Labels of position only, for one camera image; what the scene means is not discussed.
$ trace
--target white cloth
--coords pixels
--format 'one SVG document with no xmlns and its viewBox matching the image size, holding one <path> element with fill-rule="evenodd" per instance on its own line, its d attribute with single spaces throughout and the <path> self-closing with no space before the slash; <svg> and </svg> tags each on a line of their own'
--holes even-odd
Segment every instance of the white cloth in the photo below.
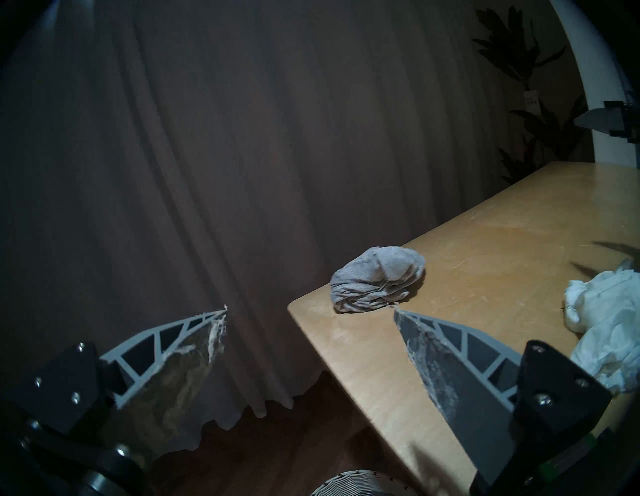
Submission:
<svg viewBox="0 0 640 496">
<path fill-rule="evenodd" d="M 400 246 L 374 246 L 331 277 L 337 312 L 367 312 L 409 295 L 405 288 L 424 272 L 424 257 Z"/>
<path fill-rule="evenodd" d="M 640 372 L 640 273 L 606 271 L 591 281 L 569 281 L 567 327 L 584 333 L 571 360 L 612 392 L 637 388 Z"/>
</svg>

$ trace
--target wall outlet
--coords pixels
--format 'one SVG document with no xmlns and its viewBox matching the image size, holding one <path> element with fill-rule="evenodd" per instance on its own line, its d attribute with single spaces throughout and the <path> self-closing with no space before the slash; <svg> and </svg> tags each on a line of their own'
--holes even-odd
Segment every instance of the wall outlet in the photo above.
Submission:
<svg viewBox="0 0 640 496">
<path fill-rule="evenodd" d="M 524 92 L 524 105 L 527 112 L 533 115 L 540 115 L 540 101 L 538 100 L 538 92 L 533 90 L 532 92 Z"/>
</svg>

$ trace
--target black metal part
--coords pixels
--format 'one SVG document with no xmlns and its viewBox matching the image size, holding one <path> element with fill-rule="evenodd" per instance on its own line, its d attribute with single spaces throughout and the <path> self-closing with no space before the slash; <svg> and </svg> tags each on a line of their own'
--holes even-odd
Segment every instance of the black metal part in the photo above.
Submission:
<svg viewBox="0 0 640 496">
<path fill-rule="evenodd" d="M 562 353 L 542 341 L 529 341 L 509 425 L 516 449 L 492 484 L 478 474 L 470 493 L 493 496 L 539 490 L 542 482 L 536 469 L 589 433 L 610 401 L 611 393 Z"/>
<path fill-rule="evenodd" d="M 143 472 L 128 456 L 114 449 L 84 444 L 45 429 L 33 429 L 26 424 L 22 438 L 30 440 L 32 451 L 37 447 L 43 456 L 35 457 L 49 473 L 66 474 L 68 479 L 79 477 L 87 470 L 94 470 L 115 482 L 131 495 L 142 493 Z"/>
<path fill-rule="evenodd" d="M 81 482 L 87 473 L 110 493 L 143 493 L 143 471 L 128 449 L 106 449 L 99 438 L 110 406 L 105 386 L 123 383 L 120 369 L 99 360 L 92 343 L 78 343 L 9 392 L 25 420 L 11 422 L 16 461 L 47 493 L 95 492 Z"/>
<path fill-rule="evenodd" d="M 8 393 L 30 417 L 63 435 L 104 403 L 93 343 L 74 344 Z"/>
</svg>

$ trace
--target wooden floor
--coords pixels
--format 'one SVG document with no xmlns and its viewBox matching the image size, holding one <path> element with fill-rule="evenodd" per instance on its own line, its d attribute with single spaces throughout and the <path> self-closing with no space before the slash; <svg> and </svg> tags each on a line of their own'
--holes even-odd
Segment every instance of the wooden floor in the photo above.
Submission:
<svg viewBox="0 0 640 496">
<path fill-rule="evenodd" d="M 230 431 L 206 424 L 197 450 L 154 462 L 157 496 L 306 496 L 357 468 L 417 487 L 328 373 L 295 400 L 292 410 L 269 401 L 263 419 L 247 408 Z"/>
</svg>

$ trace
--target plant leaf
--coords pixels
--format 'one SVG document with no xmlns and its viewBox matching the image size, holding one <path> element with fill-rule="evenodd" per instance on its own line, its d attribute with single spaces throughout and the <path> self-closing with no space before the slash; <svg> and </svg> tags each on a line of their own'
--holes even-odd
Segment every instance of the plant leaf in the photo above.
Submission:
<svg viewBox="0 0 640 496">
<path fill-rule="evenodd" d="M 566 50 L 566 46 L 562 47 L 562 50 L 560 50 L 559 52 L 556 52 L 553 55 L 551 55 L 550 57 L 547 57 L 544 60 L 541 60 L 540 62 L 538 62 L 535 65 L 535 67 L 542 67 L 543 65 L 548 64 L 549 62 L 553 62 L 554 60 L 558 60 L 563 55 L 565 50 Z"/>
<path fill-rule="evenodd" d="M 537 119 L 538 116 L 535 114 L 532 114 L 531 112 L 527 112 L 526 110 L 510 110 L 509 111 L 510 114 L 515 114 L 518 117 L 522 117 L 524 119 Z"/>
<path fill-rule="evenodd" d="M 545 122 L 552 129 L 554 133 L 556 133 L 557 135 L 560 135 L 560 132 L 561 132 L 560 123 L 558 122 L 556 114 L 547 110 L 547 107 L 545 107 L 544 103 L 542 103 L 542 100 L 539 100 L 539 102 L 540 102 L 540 113 L 542 114 L 542 117 L 544 118 Z"/>
<path fill-rule="evenodd" d="M 536 39 L 536 35 L 533 31 L 533 19 L 531 19 L 531 37 L 533 38 L 533 44 L 538 48 L 538 52 L 540 51 L 540 45 L 538 45 L 538 40 Z"/>
<path fill-rule="evenodd" d="M 509 7 L 508 22 L 512 43 L 518 51 L 526 51 L 527 46 L 524 40 L 524 28 L 522 27 L 522 10 L 516 10 L 513 5 Z"/>
<path fill-rule="evenodd" d="M 511 68 L 509 63 L 504 59 L 502 54 L 497 50 L 481 49 L 478 53 L 491 62 L 496 68 L 500 69 L 503 73 L 512 79 L 515 79 L 519 83 L 522 82 L 520 76 Z"/>
<path fill-rule="evenodd" d="M 587 111 L 587 102 L 584 95 L 580 95 L 573 102 L 573 107 L 571 107 L 571 111 L 569 112 L 569 119 L 573 122 L 573 119 L 581 116 Z"/>
<path fill-rule="evenodd" d="M 494 46 L 493 42 L 488 42 L 487 40 L 476 40 L 476 39 L 473 39 L 471 41 L 476 42 L 478 45 L 483 46 L 485 48 L 489 48 L 491 50 L 495 50 L 495 46 Z"/>
<path fill-rule="evenodd" d="M 522 158 L 522 161 L 527 165 L 531 165 L 534 170 L 537 169 L 536 165 L 533 163 L 534 155 L 536 153 L 536 145 L 538 144 L 537 137 L 534 136 L 529 141 L 527 141 L 523 134 L 522 142 L 524 144 L 524 156 Z"/>
<path fill-rule="evenodd" d="M 492 33 L 495 33 L 498 36 L 504 36 L 506 38 L 509 37 L 509 30 L 507 26 L 504 25 L 500 16 L 496 14 L 495 10 L 490 8 L 486 10 L 476 10 L 476 15 L 480 23 L 489 29 Z"/>
</svg>

